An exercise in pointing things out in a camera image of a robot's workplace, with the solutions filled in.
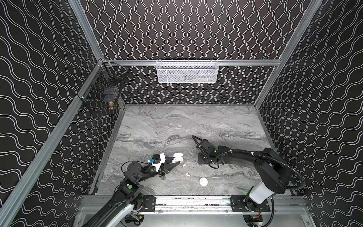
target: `black mounting plate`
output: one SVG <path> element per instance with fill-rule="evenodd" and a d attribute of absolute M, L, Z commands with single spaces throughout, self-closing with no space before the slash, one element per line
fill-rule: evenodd
<path fill-rule="evenodd" d="M 232 212 L 250 212 L 245 208 L 245 204 L 243 202 L 245 195 L 237 195 L 237 196 L 231 196 L 231 207 Z M 261 212 L 270 212 L 270 206 L 267 202 L 267 199 L 263 203 L 260 204 Z"/>
<path fill-rule="evenodd" d="M 145 207 L 141 209 L 140 212 L 154 212 L 155 202 L 156 202 L 156 197 L 152 195 L 144 195 L 144 198 L 142 199 L 142 204 L 144 204 Z"/>

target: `black wall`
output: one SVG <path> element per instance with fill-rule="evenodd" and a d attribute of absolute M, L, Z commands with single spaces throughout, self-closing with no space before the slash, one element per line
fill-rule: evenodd
<path fill-rule="evenodd" d="M 97 59 L 67 0 L 0 0 L 0 207 Z M 117 115 L 82 106 L 12 226 L 72 226 Z"/>
<path fill-rule="evenodd" d="M 122 89 L 128 104 L 250 104 L 273 66 L 221 66 L 214 84 L 160 84 L 155 67 L 131 67 Z"/>
<path fill-rule="evenodd" d="M 117 115 L 81 107 L 30 191 L 12 226 L 72 226 L 88 194 Z"/>
<path fill-rule="evenodd" d="M 0 207 L 96 63 L 68 1 L 0 0 Z"/>
<path fill-rule="evenodd" d="M 362 59 L 363 1 L 325 0 L 260 109 L 319 227 L 363 223 Z"/>
<path fill-rule="evenodd" d="M 106 59 L 278 59 L 310 0 L 81 0 Z"/>
<path fill-rule="evenodd" d="M 110 60 L 279 59 L 310 0 L 81 0 Z M 254 104 L 270 66 L 221 67 L 217 82 L 159 84 L 153 67 L 132 67 L 128 104 Z"/>

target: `robotic arm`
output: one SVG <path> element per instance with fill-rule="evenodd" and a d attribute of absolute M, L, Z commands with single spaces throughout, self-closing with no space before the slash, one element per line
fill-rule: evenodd
<path fill-rule="evenodd" d="M 261 182 L 249 190 L 243 201 L 245 208 L 249 211 L 257 212 L 260 209 L 260 204 L 268 197 L 283 194 L 286 189 L 300 189 L 305 186 L 302 175 L 286 164 L 271 148 L 265 148 L 263 151 L 238 150 L 226 146 L 216 148 L 207 139 L 200 139 L 194 135 L 192 138 L 200 151 L 198 153 L 200 165 L 205 164 L 217 169 L 219 164 L 235 164 L 249 167 L 260 174 Z M 287 186 L 292 173 L 300 178 L 301 185 L 299 187 Z"/>
<path fill-rule="evenodd" d="M 146 166 L 136 161 L 130 163 L 124 172 L 125 178 L 116 187 L 112 198 L 83 227 L 113 227 L 130 212 L 140 210 L 144 195 L 138 182 L 156 175 L 164 180 L 165 175 L 183 161 L 182 156 L 182 153 L 175 153 L 172 157 L 155 154 Z"/>

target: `black wire basket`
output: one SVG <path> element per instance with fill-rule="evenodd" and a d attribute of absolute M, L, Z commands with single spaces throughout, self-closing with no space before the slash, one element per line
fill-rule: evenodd
<path fill-rule="evenodd" d="M 119 75 L 106 71 L 99 72 L 91 86 L 82 98 L 85 107 L 92 114 L 118 114 L 120 106 L 118 100 L 121 93 L 120 85 L 125 81 L 128 70 Z"/>

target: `gray marble table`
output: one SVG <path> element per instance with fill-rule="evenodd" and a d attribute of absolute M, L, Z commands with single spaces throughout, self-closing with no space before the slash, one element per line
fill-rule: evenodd
<path fill-rule="evenodd" d="M 146 162 L 158 153 L 182 152 L 184 162 L 163 181 L 155 177 L 141 182 L 148 194 L 245 195 L 259 182 L 258 173 L 247 167 L 199 166 L 192 134 L 215 146 L 250 151 L 270 147 L 252 106 L 127 106 L 97 194 L 113 193 L 123 179 L 124 162 Z M 199 184 L 201 177 L 208 179 L 206 187 Z"/>

